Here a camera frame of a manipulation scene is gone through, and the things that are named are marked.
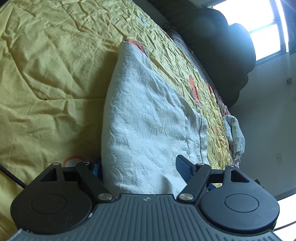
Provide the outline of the grey patterned cloth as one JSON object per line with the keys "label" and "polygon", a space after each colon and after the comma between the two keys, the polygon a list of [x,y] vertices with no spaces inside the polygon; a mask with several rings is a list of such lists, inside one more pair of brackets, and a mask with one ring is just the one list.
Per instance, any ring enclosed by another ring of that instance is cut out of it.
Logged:
{"label": "grey patterned cloth", "polygon": [[232,115],[225,115],[223,117],[223,124],[233,165],[239,168],[240,159],[245,152],[245,137],[236,117]]}

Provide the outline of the grey pillow at headboard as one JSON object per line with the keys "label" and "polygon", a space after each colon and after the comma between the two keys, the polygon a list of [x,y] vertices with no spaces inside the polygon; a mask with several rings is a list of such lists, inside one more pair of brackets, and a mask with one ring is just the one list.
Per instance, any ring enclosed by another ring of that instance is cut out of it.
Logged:
{"label": "grey pillow at headboard", "polygon": [[176,28],[167,23],[164,24],[164,30],[172,41],[183,51],[183,53],[191,60],[197,70],[207,77],[207,73],[204,67],[201,65],[199,59],[195,56],[193,50],[191,50],[185,41],[182,39],[181,35],[177,32]]}

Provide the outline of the bright window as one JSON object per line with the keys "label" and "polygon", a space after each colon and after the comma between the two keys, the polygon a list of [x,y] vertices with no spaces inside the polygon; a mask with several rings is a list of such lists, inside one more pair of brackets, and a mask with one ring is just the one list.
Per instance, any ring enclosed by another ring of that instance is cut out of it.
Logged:
{"label": "bright window", "polygon": [[241,24],[252,39],[256,62],[289,51],[287,23],[281,1],[219,1],[211,8],[221,12],[229,25]]}

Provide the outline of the yellow floral bedspread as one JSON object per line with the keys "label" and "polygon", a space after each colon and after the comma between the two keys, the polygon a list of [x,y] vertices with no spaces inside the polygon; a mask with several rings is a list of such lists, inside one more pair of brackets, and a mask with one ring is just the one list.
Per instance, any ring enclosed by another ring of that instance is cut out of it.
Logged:
{"label": "yellow floral bedspread", "polygon": [[133,1],[7,1],[1,7],[1,165],[26,184],[53,162],[101,158],[107,90],[119,45],[207,121],[213,169],[232,164],[215,95],[193,63]]}

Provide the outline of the dark padded headboard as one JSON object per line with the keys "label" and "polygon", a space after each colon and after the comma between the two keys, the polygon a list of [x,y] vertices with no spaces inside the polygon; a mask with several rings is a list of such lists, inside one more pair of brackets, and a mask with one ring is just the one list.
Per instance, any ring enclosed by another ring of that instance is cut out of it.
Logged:
{"label": "dark padded headboard", "polygon": [[215,9],[190,1],[152,1],[200,60],[222,101],[232,107],[255,68],[255,49],[247,29],[229,25]]}

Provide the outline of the white textured pants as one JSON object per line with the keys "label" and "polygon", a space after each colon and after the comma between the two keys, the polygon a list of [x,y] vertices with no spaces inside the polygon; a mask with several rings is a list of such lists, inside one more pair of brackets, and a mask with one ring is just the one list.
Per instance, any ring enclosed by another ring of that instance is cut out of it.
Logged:
{"label": "white textured pants", "polygon": [[114,194],[178,195],[186,183],[182,155],[208,164],[207,121],[123,41],[105,99],[101,135],[103,183]]}

